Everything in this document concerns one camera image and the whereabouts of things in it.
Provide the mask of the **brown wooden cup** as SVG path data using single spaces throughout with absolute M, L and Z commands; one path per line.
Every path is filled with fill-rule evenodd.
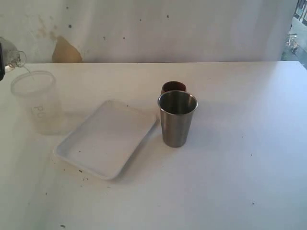
M 179 81 L 169 81 L 166 82 L 161 89 L 161 94 L 168 92 L 168 91 L 187 91 L 185 84 Z

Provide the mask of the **translucent plastic cup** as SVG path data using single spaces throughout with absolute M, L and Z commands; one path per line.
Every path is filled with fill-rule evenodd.
M 22 74 L 12 81 L 11 93 L 36 132 L 43 135 L 61 132 L 64 113 L 53 74 L 42 70 Z

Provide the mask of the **clear perforated shaker lid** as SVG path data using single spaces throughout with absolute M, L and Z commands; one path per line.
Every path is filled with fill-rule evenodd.
M 3 48 L 3 59 L 5 73 L 14 70 L 15 68 L 23 68 L 26 64 L 26 54 L 18 50 L 17 47 L 9 40 L 1 37 L 0 43 Z

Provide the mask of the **white rectangular tray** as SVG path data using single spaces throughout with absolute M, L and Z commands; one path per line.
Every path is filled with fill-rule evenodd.
M 81 171 L 112 180 L 156 121 L 155 113 L 108 100 L 69 133 L 54 154 Z

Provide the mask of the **stainless steel cup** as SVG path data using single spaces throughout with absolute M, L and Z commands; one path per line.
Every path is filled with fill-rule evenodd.
M 172 90 L 158 98 L 162 138 L 172 148 L 182 147 L 187 140 L 197 99 L 185 91 Z

